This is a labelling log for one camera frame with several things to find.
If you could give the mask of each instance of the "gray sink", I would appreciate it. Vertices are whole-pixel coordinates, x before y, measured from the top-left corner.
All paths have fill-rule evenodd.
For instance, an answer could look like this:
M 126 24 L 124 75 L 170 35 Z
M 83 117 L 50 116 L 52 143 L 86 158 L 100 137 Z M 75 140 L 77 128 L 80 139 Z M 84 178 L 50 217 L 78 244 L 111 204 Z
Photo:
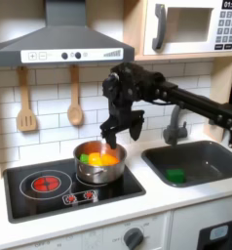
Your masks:
M 209 141 L 152 148 L 142 158 L 164 183 L 177 188 L 232 178 L 232 152 Z M 167 170 L 171 169 L 182 170 L 185 182 L 170 182 Z

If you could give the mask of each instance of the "orange food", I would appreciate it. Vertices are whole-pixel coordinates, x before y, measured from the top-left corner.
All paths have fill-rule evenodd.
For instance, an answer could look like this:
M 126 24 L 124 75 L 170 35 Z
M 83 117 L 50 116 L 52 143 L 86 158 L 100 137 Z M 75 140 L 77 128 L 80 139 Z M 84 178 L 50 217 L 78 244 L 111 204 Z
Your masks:
M 94 166 L 102 166 L 99 152 L 93 152 L 89 155 L 89 164 Z
M 120 162 L 116 157 L 107 153 L 102 155 L 101 161 L 103 166 L 115 165 Z

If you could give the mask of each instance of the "microwave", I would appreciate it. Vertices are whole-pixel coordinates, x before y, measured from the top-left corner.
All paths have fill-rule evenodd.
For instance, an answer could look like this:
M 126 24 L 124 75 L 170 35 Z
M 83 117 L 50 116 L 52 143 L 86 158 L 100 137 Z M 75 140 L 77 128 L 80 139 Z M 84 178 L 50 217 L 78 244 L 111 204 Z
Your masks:
M 232 51 L 232 0 L 147 0 L 144 55 Z

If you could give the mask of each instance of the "wooden spoon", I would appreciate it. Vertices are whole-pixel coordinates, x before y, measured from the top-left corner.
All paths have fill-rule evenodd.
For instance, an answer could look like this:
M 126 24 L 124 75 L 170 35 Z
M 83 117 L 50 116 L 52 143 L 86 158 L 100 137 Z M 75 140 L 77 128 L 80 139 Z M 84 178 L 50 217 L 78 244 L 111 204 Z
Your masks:
M 70 67 L 71 71 L 71 106 L 68 109 L 67 115 L 69 121 L 77 126 L 82 124 L 83 113 L 79 106 L 79 68 L 77 66 Z
M 29 108 L 28 89 L 27 89 L 27 69 L 18 68 L 21 111 L 18 114 L 17 124 L 20 131 L 32 131 L 37 127 L 36 117 Z

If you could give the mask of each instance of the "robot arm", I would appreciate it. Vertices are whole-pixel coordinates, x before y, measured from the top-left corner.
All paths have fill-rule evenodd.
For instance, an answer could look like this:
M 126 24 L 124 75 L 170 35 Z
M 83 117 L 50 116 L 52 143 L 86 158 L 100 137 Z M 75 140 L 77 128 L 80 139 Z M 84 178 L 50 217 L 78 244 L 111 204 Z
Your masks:
M 132 111 L 134 102 L 152 104 L 177 104 L 208 117 L 215 125 L 230 131 L 232 147 L 232 105 L 218 104 L 208 98 L 181 90 L 167 82 L 158 72 L 149 72 L 132 63 L 122 63 L 111 69 L 103 82 L 103 94 L 109 101 L 109 118 L 100 126 L 102 137 L 112 148 L 116 147 L 116 134 L 126 129 L 136 141 L 144 122 L 144 111 Z

